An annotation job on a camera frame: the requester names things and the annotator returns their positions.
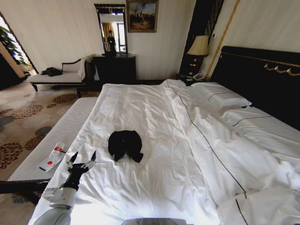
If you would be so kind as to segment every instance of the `lamp base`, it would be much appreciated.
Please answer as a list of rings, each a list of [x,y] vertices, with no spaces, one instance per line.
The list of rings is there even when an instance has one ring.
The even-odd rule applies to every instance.
[[[189,76],[194,76],[195,74],[199,73],[203,58],[204,56],[195,56],[195,58],[192,59],[192,61],[188,65],[187,74]]]

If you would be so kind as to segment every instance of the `framed painting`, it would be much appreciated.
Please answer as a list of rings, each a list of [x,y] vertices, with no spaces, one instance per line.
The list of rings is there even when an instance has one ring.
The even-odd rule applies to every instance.
[[[128,32],[156,32],[158,0],[127,0]]]

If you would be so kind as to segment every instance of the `white upholstered bench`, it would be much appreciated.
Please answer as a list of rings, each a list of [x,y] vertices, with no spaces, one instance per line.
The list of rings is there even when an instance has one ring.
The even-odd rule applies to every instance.
[[[48,76],[37,74],[30,76],[27,80],[36,91],[38,91],[37,84],[84,86],[94,79],[96,71],[93,55],[89,55],[75,62],[63,62],[61,67],[62,75]]]
[[[78,99],[20,164],[8,181],[0,181],[0,194],[20,193],[32,203],[37,204],[39,198],[33,192],[44,190],[59,165],[57,164],[48,172],[43,172],[38,168],[38,164],[50,155],[57,142],[63,142],[64,149],[69,149],[90,115],[96,100],[97,97]]]

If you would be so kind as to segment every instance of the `black garment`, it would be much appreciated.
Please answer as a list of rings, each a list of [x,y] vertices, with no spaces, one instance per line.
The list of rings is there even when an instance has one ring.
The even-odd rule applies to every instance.
[[[115,131],[108,139],[108,151],[117,162],[125,155],[131,157],[134,161],[139,163],[144,154],[140,153],[142,148],[142,141],[139,134],[134,131],[123,130]]]
[[[49,67],[46,70],[42,71],[42,75],[58,76],[58,75],[62,75],[62,72],[59,69]]]
[[[109,44],[111,52],[115,53],[116,52],[116,47],[115,47],[116,41],[115,41],[114,37],[108,37],[107,42]]]

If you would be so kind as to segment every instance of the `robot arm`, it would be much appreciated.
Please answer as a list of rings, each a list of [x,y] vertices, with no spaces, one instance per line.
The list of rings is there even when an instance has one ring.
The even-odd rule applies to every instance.
[[[87,163],[74,164],[78,155],[76,152],[68,163],[69,176],[67,181],[60,188],[48,188],[43,197],[49,200],[53,209],[45,212],[38,218],[34,225],[69,225],[71,222],[71,211],[75,202],[75,195],[78,190],[81,176],[95,165],[96,151]]]

